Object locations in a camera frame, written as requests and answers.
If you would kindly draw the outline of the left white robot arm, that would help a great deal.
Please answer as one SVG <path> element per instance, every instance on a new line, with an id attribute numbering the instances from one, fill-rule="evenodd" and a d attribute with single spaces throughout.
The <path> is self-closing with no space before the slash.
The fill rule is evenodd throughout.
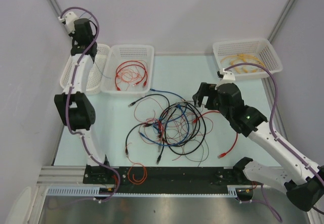
<path id="1" fill-rule="evenodd" d="M 54 96 L 54 103 L 64 126 L 71 135 L 80 139 L 87 155 L 87 165 L 99 166 L 94 177 L 104 184 L 111 180 L 112 171 L 104 166 L 106 155 L 91 130 L 96 112 L 86 95 L 88 77 L 97 54 L 99 26 L 96 25 L 96 32 L 93 32 L 94 23 L 87 18 L 77 18 L 72 25 L 71 71 L 63 92 Z"/>

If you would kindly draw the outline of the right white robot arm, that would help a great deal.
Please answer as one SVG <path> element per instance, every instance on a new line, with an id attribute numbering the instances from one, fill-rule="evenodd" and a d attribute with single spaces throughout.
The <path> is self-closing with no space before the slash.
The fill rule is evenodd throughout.
<path id="1" fill-rule="evenodd" d="M 310 160 L 283 138 L 259 110 L 245 105 L 234 83 L 209 84 L 202 82 L 193 100 L 205 108 L 219 111 L 232 129 L 261 146 L 275 159 L 282 170 L 244 157 L 237 162 L 234 180 L 246 184 L 249 180 L 270 186 L 285 194 L 302 211 L 310 211 L 323 196 L 323 167 Z"/>

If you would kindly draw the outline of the right white plastic basket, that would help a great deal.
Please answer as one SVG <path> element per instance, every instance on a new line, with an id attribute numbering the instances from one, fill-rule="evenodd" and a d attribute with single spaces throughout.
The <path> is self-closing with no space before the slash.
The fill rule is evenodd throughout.
<path id="1" fill-rule="evenodd" d="M 283 70 L 274 47 L 264 38 L 216 42 L 213 44 L 213 53 L 219 69 L 235 66 L 230 71 L 235 74 L 236 80 L 261 79 L 269 76 L 259 67 L 251 66 L 251 63 L 266 68 L 271 74 Z"/>

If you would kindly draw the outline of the white plastic basket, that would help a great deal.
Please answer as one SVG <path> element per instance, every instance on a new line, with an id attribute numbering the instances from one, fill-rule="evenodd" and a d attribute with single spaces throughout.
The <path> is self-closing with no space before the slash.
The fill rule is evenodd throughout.
<path id="1" fill-rule="evenodd" d="M 110 47 L 106 44 L 97 44 L 97 54 L 95 56 L 94 65 L 89 73 L 87 82 L 87 95 L 96 95 L 101 92 L 100 83 L 103 76 L 104 67 L 108 60 L 108 54 L 110 52 Z M 64 67 L 63 73 L 60 77 L 60 86 L 64 89 L 69 82 L 69 75 L 72 68 L 72 56 L 69 56 L 66 65 Z"/>
<path id="2" fill-rule="evenodd" d="M 274 47 L 264 38 L 216 42 L 213 44 L 213 53 L 219 69 L 235 66 L 230 71 L 235 74 L 236 80 L 261 79 L 269 76 L 259 67 L 251 66 L 251 63 L 266 68 L 271 74 L 283 70 Z"/>
<path id="3" fill-rule="evenodd" d="M 154 47 L 143 44 L 112 46 L 104 67 L 100 90 L 112 96 L 148 93 L 154 64 Z"/>

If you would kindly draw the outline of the middle white plastic basket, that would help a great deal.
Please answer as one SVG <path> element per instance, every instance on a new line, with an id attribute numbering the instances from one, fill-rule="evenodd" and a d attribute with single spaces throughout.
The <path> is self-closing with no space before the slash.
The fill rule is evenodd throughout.
<path id="1" fill-rule="evenodd" d="M 112 96 L 148 93 L 154 64 L 154 47 L 143 44 L 112 46 L 104 67 L 100 90 Z"/>

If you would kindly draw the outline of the left white plastic basket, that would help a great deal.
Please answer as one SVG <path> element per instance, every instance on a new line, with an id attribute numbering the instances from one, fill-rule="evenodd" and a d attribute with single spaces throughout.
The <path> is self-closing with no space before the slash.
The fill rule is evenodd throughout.
<path id="1" fill-rule="evenodd" d="M 100 83 L 103 76 L 104 67 L 108 60 L 108 54 L 110 52 L 110 47 L 106 44 L 97 44 L 97 54 L 95 56 L 94 65 L 89 73 L 87 82 L 87 95 L 96 95 L 101 92 Z M 69 56 L 66 65 L 64 67 L 63 73 L 60 77 L 60 86 L 64 89 L 69 82 L 69 75 L 72 68 L 72 56 Z"/>

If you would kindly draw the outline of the black mounting base plate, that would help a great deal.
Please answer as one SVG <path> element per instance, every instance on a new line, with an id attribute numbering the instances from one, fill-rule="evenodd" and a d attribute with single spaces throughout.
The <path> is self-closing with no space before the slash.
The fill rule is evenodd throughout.
<path id="1" fill-rule="evenodd" d="M 251 186 L 242 173 L 224 167 L 119 167 L 121 194 L 227 194 L 229 185 Z"/>

